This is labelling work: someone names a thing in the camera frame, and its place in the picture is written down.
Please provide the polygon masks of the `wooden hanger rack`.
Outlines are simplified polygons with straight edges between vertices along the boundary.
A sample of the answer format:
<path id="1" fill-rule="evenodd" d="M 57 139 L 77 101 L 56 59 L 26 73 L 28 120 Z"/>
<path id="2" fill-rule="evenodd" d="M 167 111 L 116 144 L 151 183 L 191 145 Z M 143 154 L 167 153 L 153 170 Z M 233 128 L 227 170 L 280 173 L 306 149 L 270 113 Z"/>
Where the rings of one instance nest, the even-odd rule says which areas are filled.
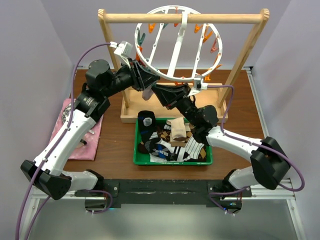
<path id="1" fill-rule="evenodd" d="M 239 14 L 239 13 L 229 13 L 229 14 L 201 14 L 194 13 L 192 9 L 182 6 L 182 12 L 168 13 L 168 10 L 172 9 L 169 6 L 163 6 L 151 11 L 149 13 L 106 13 L 104 9 L 98 10 L 98 20 L 101 26 L 105 40 L 112 40 L 112 31 L 109 28 L 110 24 L 122 24 L 122 23 L 136 23 L 136 29 L 134 33 L 134 46 L 139 56 L 140 62 L 142 62 L 148 70 L 150 70 L 154 75 L 164 78 L 169 81 L 177 82 L 177 85 L 153 85 L 152 91 L 157 96 L 159 102 L 168 110 L 177 108 L 179 111 L 182 109 L 192 109 L 196 108 L 196 105 L 192 103 L 190 96 L 192 94 L 197 94 L 201 90 L 208 88 L 208 83 L 205 82 L 205 77 L 211 74 L 215 69 L 217 69 L 219 62 L 223 53 L 223 43 L 218 30 L 215 27 L 215 23 L 218 24 L 252 24 L 253 27 L 247 37 L 247 40 L 237 57 L 235 64 L 225 82 L 226 86 L 223 87 L 222 92 L 219 93 L 219 99 L 217 101 L 218 107 L 221 107 L 225 102 L 225 99 L 233 87 L 237 77 L 240 74 L 246 60 L 248 59 L 253 47 L 255 46 L 258 38 L 260 37 L 265 25 L 267 24 L 270 11 L 267 8 L 263 8 L 259 14 Z M 173 49 L 171 62 L 167 73 L 162 73 L 158 69 L 152 66 L 152 60 L 146 59 L 141 50 L 138 41 L 140 35 L 140 27 L 142 24 L 160 24 L 160 29 L 166 24 L 180 24 L 180 29 L 177 35 L 177 40 Z M 213 62 L 212 66 L 203 74 L 198 74 L 196 72 L 198 62 L 200 60 L 199 56 L 196 56 L 194 67 L 192 70 L 192 75 L 189 78 L 174 77 L 174 72 L 176 70 L 176 64 L 179 58 L 181 46 L 183 39 L 185 37 L 185 31 L 188 24 L 202 24 L 204 29 L 202 30 L 200 41 L 198 45 L 198 51 L 201 50 L 202 44 L 208 38 L 206 35 L 206 29 L 211 28 L 211 31 L 215 34 L 215 42 L 218 43 L 218 54 Z"/>

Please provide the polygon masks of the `white round clip hanger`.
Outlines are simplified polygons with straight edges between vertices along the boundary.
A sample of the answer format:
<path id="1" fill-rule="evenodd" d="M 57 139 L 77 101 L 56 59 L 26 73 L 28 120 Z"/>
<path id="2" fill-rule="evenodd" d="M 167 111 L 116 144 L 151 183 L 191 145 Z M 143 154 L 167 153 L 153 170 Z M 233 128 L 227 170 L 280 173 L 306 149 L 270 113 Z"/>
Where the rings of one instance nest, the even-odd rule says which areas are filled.
<path id="1" fill-rule="evenodd" d="M 181 48 L 183 44 L 184 37 L 186 35 L 186 29 L 187 29 L 187 16 L 188 14 L 191 15 L 199 15 L 200 13 L 192 8 L 186 7 L 186 6 L 173 6 L 173 5 L 167 5 L 167 6 L 162 6 L 155 8 L 149 12 L 149 14 L 157 14 L 160 15 L 161 17 L 164 17 L 170 13 L 170 11 L 175 11 L 177 14 L 181 13 L 182 14 L 182 20 L 180 23 L 174 23 L 174 26 L 180 26 L 179 31 L 177 33 L 177 39 L 176 43 L 173 48 L 171 60 L 169 63 L 168 71 L 167 73 L 161 72 L 158 68 L 152 66 L 152 61 L 161 37 L 161 34 L 163 30 L 166 28 L 168 25 L 167 23 L 161 22 L 159 24 L 159 30 L 156 35 L 155 41 L 152 45 L 152 50 L 150 53 L 149 57 L 144 57 L 143 56 L 143 48 L 142 48 L 142 43 L 145 39 L 145 34 L 140 34 L 141 33 L 141 27 L 142 24 L 138 23 L 136 28 L 135 28 L 135 33 L 134 33 L 134 42 L 135 42 L 135 49 L 136 49 L 136 60 L 141 61 L 145 66 L 153 71 L 155 74 L 159 75 L 162 78 L 165 78 L 167 80 L 173 81 L 175 83 L 184 83 L 184 82 L 191 82 L 195 80 L 199 81 L 207 81 L 208 75 L 211 74 L 214 70 L 218 69 L 222 65 L 220 64 L 220 60 L 222 58 L 222 53 L 223 53 L 223 43 L 221 36 L 215 27 L 214 24 L 212 23 L 202 23 L 202 24 L 195 24 L 194 27 L 194 33 L 200 32 L 200 37 L 199 37 L 199 43 L 197 45 L 197 52 L 196 56 L 194 59 L 194 65 L 192 69 L 192 73 L 190 77 L 175 77 L 174 73 L 176 71 L 176 66 L 177 62 L 181 53 Z M 200 54 L 202 50 L 203 44 L 208 41 L 210 37 L 214 36 L 214 41 L 213 45 L 210 49 L 210 53 L 216 53 L 216 58 L 212 64 L 212 66 L 204 73 L 197 73 L 198 69 L 198 63 L 200 61 Z"/>

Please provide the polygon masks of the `green plastic bin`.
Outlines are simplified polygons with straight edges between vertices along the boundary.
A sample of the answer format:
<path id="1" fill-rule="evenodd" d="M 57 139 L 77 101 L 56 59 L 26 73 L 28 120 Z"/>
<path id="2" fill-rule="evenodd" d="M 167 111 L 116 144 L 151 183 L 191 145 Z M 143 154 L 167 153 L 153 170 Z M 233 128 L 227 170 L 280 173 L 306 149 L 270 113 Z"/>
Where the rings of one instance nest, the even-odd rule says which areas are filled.
<path id="1" fill-rule="evenodd" d="M 204 154 L 195 162 L 178 162 L 178 161 L 158 161 L 151 160 L 149 154 L 142 153 L 138 150 L 139 144 L 142 143 L 142 137 L 139 131 L 138 121 L 135 121 L 135 137 L 133 149 L 133 163 L 138 166 L 209 166 L 214 162 L 213 151 L 210 146 L 202 148 L 201 153 Z"/>

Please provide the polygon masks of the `beige tan sock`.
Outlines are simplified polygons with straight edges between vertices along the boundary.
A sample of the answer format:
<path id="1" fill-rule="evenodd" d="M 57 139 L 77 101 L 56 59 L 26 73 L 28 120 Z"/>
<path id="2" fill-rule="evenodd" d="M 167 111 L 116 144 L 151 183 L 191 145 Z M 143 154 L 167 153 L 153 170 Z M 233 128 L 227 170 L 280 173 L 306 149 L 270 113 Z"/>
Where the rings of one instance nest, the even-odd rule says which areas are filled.
<path id="1" fill-rule="evenodd" d="M 171 127 L 170 141 L 172 147 L 185 147 L 192 136 L 189 123 L 185 123 L 183 117 L 167 119 L 166 124 Z"/>

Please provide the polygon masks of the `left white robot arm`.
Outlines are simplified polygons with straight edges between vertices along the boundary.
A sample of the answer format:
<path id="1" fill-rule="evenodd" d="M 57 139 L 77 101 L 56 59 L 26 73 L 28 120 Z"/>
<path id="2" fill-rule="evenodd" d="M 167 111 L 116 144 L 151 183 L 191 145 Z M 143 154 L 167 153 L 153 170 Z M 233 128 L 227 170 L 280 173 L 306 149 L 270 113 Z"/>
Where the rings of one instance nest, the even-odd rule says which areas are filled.
<path id="1" fill-rule="evenodd" d="M 103 192 L 103 176 L 93 170 L 67 172 L 64 166 L 81 139 L 109 108 L 109 97 L 129 87 L 143 91 L 160 76 L 137 60 L 129 59 L 113 72 L 106 60 L 99 59 L 90 64 L 85 78 L 81 94 L 71 100 L 73 106 L 64 125 L 43 152 L 20 166 L 30 183 L 54 200 L 61 199 L 69 191 L 86 190 L 92 196 Z"/>

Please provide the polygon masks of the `grey sock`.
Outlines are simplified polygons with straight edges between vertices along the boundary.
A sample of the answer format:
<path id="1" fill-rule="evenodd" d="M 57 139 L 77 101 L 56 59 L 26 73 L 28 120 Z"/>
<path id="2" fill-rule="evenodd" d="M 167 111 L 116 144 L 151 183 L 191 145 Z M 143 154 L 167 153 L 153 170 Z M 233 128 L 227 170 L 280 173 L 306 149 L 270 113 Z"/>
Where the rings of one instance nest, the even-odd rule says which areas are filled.
<path id="1" fill-rule="evenodd" d="M 152 97 L 153 94 L 154 94 L 154 92 L 152 90 L 152 86 L 149 86 L 148 88 L 143 90 L 142 99 L 145 101 L 148 101 Z"/>

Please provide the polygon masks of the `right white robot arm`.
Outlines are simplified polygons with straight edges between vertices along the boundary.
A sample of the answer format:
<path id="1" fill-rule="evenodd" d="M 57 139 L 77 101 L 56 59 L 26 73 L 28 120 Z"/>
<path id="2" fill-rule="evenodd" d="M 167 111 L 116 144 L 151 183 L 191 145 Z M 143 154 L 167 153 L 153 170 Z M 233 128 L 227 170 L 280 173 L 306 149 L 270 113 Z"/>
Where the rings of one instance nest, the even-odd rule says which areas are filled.
<path id="1" fill-rule="evenodd" d="M 187 84 L 168 86 L 156 84 L 152 88 L 161 105 L 168 110 L 176 108 L 193 125 L 195 143 L 218 147 L 234 153 L 251 163 L 250 167 L 231 170 L 215 191 L 235 196 L 241 189 L 262 185 L 275 190 L 290 169 L 285 153 L 272 137 L 257 139 L 223 130 L 218 125 L 218 114 L 213 105 L 198 108 L 189 96 Z"/>

